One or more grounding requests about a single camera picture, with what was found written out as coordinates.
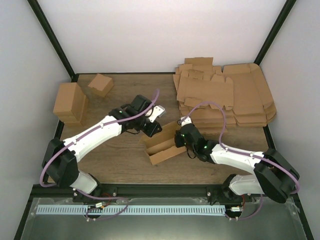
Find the right black frame post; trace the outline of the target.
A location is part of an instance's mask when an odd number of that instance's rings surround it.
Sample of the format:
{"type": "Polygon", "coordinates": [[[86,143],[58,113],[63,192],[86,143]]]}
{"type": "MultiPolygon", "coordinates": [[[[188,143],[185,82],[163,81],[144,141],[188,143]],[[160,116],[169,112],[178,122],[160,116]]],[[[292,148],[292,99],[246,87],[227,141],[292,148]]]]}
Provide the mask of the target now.
{"type": "Polygon", "coordinates": [[[270,29],[262,47],[260,48],[254,63],[260,65],[265,58],[268,50],[270,49],[271,45],[273,44],[276,36],[278,35],[279,31],[281,30],[283,24],[285,23],[287,17],[289,16],[291,10],[295,6],[297,0],[286,0],[281,11],[279,12],[272,28],[270,29]]]}

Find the large flat cardboard blanks stack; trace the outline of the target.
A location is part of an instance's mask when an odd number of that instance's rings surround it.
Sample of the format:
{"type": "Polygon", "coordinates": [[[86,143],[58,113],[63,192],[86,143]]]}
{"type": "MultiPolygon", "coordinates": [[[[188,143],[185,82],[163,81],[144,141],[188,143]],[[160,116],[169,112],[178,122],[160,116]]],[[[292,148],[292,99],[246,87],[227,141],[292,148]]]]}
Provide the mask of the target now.
{"type": "Polygon", "coordinates": [[[233,116],[238,126],[265,127],[276,116],[276,106],[266,78],[256,63],[225,65],[233,80],[233,116]]]}

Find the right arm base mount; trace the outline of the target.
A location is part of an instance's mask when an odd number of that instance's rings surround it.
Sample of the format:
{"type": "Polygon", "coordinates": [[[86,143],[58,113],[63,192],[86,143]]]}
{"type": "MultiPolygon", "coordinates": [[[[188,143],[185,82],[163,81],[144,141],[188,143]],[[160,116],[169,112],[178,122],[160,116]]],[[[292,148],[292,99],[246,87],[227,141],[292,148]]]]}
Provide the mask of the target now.
{"type": "Polygon", "coordinates": [[[208,185],[205,188],[207,202],[211,205],[219,203],[220,205],[240,204],[243,200],[251,202],[253,198],[248,195],[236,195],[228,187],[222,184],[208,185]]]}

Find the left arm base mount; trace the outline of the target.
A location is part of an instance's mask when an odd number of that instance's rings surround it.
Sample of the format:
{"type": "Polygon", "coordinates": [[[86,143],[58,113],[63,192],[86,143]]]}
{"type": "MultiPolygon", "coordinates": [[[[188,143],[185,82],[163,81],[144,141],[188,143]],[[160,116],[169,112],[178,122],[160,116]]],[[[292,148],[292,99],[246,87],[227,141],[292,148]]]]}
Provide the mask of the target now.
{"type": "Polygon", "coordinates": [[[74,188],[74,203],[98,203],[98,202],[115,202],[118,199],[118,188],[112,184],[99,184],[97,188],[92,192],[88,193],[88,195],[92,197],[88,197],[80,192],[78,189],[74,188]]]}

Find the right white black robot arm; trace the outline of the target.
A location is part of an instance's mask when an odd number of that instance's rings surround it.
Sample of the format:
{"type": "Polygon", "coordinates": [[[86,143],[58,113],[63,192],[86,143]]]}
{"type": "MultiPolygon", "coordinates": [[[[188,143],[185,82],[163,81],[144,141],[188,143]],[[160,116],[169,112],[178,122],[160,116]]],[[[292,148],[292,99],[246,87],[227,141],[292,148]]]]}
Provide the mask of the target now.
{"type": "Polygon", "coordinates": [[[224,181],[222,195],[229,202],[241,195],[257,194],[283,204],[298,189],[300,175],[275,149],[261,152],[230,147],[205,139],[192,123],[176,130],[174,142],[177,148],[185,147],[202,162],[231,166],[248,173],[231,174],[224,181]]]}

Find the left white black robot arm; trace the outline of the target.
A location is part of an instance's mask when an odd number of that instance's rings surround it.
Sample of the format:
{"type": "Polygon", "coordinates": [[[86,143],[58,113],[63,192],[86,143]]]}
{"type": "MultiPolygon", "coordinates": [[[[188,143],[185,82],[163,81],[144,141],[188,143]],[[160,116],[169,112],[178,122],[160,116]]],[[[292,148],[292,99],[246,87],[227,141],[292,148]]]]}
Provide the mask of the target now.
{"type": "Polygon", "coordinates": [[[70,187],[85,195],[91,202],[102,196],[98,180],[78,168],[78,163],[102,143],[130,130],[146,136],[162,131],[157,118],[166,112],[143,95],[137,95],[131,103],[112,109],[101,121],[87,130],[64,140],[52,139],[48,143],[42,162],[40,185],[43,187],[70,187]]]}

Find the large folded cardboard box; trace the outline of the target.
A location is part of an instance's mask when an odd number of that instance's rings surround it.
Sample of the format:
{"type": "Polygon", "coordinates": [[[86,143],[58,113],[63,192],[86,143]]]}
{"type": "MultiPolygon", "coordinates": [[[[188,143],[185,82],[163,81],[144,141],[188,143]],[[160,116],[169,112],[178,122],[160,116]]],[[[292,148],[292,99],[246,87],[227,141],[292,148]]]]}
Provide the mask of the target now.
{"type": "Polygon", "coordinates": [[[69,127],[84,126],[89,99],[77,82],[61,83],[53,114],[69,127]]]}

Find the small folded cardboard box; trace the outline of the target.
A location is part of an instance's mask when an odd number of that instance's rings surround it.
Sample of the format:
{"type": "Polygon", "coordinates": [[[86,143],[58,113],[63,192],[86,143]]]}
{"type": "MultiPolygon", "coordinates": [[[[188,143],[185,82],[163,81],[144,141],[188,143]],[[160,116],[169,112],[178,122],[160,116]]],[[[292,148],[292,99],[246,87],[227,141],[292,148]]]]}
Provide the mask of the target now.
{"type": "Polygon", "coordinates": [[[93,94],[105,98],[114,87],[114,81],[111,77],[98,73],[88,84],[88,87],[93,94]]]}

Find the stack of flat cardboard blanks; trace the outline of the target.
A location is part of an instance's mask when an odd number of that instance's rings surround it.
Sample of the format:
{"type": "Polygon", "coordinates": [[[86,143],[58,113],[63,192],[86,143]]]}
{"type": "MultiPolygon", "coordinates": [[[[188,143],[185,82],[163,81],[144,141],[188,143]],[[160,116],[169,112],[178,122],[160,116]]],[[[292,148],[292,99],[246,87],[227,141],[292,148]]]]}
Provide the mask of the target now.
{"type": "Polygon", "coordinates": [[[202,132],[213,134],[223,126],[235,127],[234,82],[223,76],[222,67],[213,65],[212,57],[185,58],[184,63],[175,68],[173,82],[180,116],[192,111],[190,118],[202,132]]]}

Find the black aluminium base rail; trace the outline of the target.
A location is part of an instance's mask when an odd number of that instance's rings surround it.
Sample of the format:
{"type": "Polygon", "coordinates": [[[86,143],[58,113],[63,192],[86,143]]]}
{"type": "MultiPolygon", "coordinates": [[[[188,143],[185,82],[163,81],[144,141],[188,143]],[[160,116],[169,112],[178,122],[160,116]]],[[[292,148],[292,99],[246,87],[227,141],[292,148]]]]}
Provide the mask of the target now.
{"type": "MultiPolygon", "coordinates": [[[[215,184],[109,184],[117,187],[117,197],[128,200],[136,198],[198,198],[207,200],[206,187],[215,184]]],[[[245,194],[250,197],[260,197],[260,194],[245,194]]],[[[71,187],[42,187],[35,184],[31,190],[35,198],[72,198],[74,190],[71,187]]]]}

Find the left black frame post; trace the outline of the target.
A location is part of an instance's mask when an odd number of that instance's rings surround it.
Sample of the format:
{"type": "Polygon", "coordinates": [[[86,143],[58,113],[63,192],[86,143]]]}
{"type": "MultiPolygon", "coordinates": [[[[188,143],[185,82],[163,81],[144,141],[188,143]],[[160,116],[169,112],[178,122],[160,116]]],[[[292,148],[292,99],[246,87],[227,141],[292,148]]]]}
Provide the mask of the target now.
{"type": "Polygon", "coordinates": [[[35,14],[38,22],[40,23],[42,29],[44,30],[47,38],[49,39],[52,47],[54,48],[55,52],[57,53],[62,65],[64,66],[66,72],[68,73],[71,79],[74,78],[76,75],[75,71],[73,70],[58,38],[56,37],[47,17],[45,16],[44,11],[42,10],[39,2],[37,0],[27,0],[29,6],[31,7],[33,13],[35,14]]]}

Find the black frame post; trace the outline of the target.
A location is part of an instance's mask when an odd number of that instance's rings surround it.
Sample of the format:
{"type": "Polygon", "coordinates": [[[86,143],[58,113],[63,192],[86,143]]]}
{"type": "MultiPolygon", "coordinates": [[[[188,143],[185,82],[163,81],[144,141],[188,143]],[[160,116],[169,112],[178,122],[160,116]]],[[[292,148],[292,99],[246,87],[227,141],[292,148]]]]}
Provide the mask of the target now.
{"type": "Polygon", "coordinates": [[[260,48],[254,63],[260,65],[265,58],[268,50],[270,49],[271,45],[273,44],[276,36],[278,35],[279,31],[281,30],[283,24],[285,23],[287,17],[289,16],[291,10],[295,6],[297,0],[286,0],[281,11],[279,12],[272,28],[270,29],[262,47],[260,48]]]}
{"type": "Polygon", "coordinates": [[[45,16],[44,11],[42,10],[39,2],[37,0],[27,0],[29,6],[31,7],[33,13],[35,14],[38,22],[40,23],[42,29],[44,30],[47,38],[49,39],[52,47],[54,48],[55,52],[57,53],[62,65],[64,66],[66,72],[68,73],[71,79],[74,78],[76,75],[75,71],[73,70],[58,38],[56,37],[47,17],[45,16]]]}

